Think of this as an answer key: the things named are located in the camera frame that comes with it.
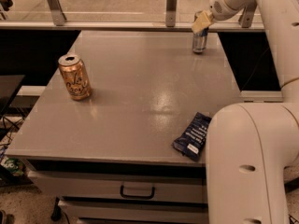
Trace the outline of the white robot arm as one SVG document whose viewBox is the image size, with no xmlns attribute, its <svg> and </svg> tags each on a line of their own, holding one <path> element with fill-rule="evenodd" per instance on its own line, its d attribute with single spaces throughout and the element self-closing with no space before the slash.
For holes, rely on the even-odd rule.
<svg viewBox="0 0 299 224">
<path fill-rule="evenodd" d="M 192 28 L 230 19 L 249 4 L 260 11 L 281 88 L 280 103 L 242 103 L 218 111 L 207 132 L 210 224 L 289 224 L 283 170 L 299 155 L 299 7 L 296 0 L 211 0 Z"/>
</svg>

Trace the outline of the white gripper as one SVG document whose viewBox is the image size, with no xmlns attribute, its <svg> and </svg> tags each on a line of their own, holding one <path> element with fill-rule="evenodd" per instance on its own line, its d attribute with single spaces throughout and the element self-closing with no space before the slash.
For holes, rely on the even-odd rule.
<svg viewBox="0 0 299 224">
<path fill-rule="evenodd" d="M 203 10 L 195 14 L 192 31 L 195 34 L 200 33 L 213 24 L 213 19 L 216 21 L 228 20 L 252 1 L 253 0 L 210 0 L 210 11 Z"/>
</svg>

